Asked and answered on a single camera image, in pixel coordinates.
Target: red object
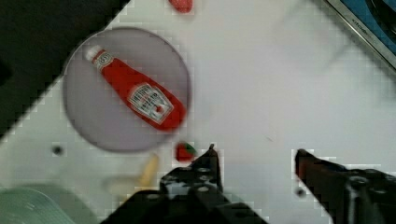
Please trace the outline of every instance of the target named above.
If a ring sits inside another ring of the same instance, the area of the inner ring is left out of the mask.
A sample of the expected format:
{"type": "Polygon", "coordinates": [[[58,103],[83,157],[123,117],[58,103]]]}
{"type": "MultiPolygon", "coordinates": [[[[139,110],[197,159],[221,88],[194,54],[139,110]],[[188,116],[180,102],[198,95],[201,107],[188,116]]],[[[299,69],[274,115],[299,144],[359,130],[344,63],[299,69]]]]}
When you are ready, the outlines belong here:
{"type": "Polygon", "coordinates": [[[181,13],[188,13],[192,10],[192,0],[169,0],[169,2],[181,13]]]}
{"type": "Polygon", "coordinates": [[[86,57],[101,71],[122,101],[154,128],[171,131],[183,121],[186,115],[183,104],[151,78],[99,46],[91,48],[86,57]]]}
{"type": "Polygon", "coordinates": [[[179,143],[176,147],[175,156],[177,161],[192,161],[194,159],[195,153],[188,150],[185,143],[179,143]]]}

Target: dark spot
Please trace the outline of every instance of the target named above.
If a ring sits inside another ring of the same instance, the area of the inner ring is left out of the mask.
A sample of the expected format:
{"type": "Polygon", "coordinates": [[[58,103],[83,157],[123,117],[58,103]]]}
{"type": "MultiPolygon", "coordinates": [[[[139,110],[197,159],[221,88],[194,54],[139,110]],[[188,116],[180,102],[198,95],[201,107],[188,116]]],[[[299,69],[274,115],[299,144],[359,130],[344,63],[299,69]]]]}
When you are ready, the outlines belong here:
{"type": "Polygon", "coordinates": [[[64,149],[60,146],[52,147],[52,153],[56,156],[62,156],[64,154],[64,149]]]}
{"type": "Polygon", "coordinates": [[[305,190],[303,190],[302,188],[297,188],[296,194],[297,194],[297,196],[299,196],[300,198],[303,198],[303,197],[305,197],[306,192],[305,192],[305,190]]]}
{"type": "Polygon", "coordinates": [[[235,216],[239,217],[239,218],[244,218],[244,217],[247,217],[248,214],[246,214],[244,212],[237,212],[237,213],[235,213],[235,216]]]}
{"type": "Polygon", "coordinates": [[[0,86],[6,83],[6,81],[11,77],[11,70],[0,61],[0,86]]]}

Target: blue object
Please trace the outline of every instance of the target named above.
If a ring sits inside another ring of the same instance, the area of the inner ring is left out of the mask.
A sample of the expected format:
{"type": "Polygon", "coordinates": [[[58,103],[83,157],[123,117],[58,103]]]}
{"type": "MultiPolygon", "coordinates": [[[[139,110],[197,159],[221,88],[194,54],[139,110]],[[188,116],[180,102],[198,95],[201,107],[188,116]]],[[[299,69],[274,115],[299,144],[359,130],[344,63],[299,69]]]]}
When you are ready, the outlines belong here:
{"type": "MultiPolygon", "coordinates": [[[[364,23],[367,28],[388,47],[388,49],[396,55],[396,42],[383,30],[378,24],[372,11],[368,7],[365,0],[341,0],[356,17],[364,23]]],[[[391,9],[396,12],[396,0],[383,0],[391,9]]]]}

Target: table surface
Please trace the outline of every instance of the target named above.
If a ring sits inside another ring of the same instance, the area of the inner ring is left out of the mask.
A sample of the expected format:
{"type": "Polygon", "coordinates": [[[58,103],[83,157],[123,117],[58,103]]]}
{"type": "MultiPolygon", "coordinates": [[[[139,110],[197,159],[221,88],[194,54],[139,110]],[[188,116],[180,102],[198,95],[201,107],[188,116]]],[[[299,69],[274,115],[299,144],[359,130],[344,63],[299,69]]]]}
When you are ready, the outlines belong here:
{"type": "MultiPolygon", "coordinates": [[[[167,1],[134,0],[107,29],[140,27],[168,40],[192,73],[189,118],[153,150],[158,177],[178,163],[178,139],[216,143],[225,190],[270,223],[329,223],[312,195],[294,195],[298,148],[346,167],[396,171],[396,88],[385,72],[310,0],[195,0],[190,15],[167,1]]],[[[0,146],[0,184],[50,181],[73,190],[100,218],[114,208],[103,189],[137,175],[149,153],[91,146],[64,114],[60,78],[0,146]],[[54,157],[52,145],[66,155],[54,157]]]]}

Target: bottle cap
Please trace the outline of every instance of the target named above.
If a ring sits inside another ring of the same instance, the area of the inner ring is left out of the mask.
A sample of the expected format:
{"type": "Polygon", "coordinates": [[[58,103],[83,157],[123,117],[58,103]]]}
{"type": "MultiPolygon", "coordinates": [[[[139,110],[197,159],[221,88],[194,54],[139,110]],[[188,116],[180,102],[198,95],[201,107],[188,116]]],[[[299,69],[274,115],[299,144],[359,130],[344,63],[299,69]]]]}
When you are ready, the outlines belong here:
{"type": "Polygon", "coordinates": [[[85,53],[85,58],[92,62],[93,58],[99,53],[99,51],[102,50],[102,47],[100,47],[99,45],[95,45],[93,47],[91,47],[90,49],[87,50],[87,52],[85,53]]]}

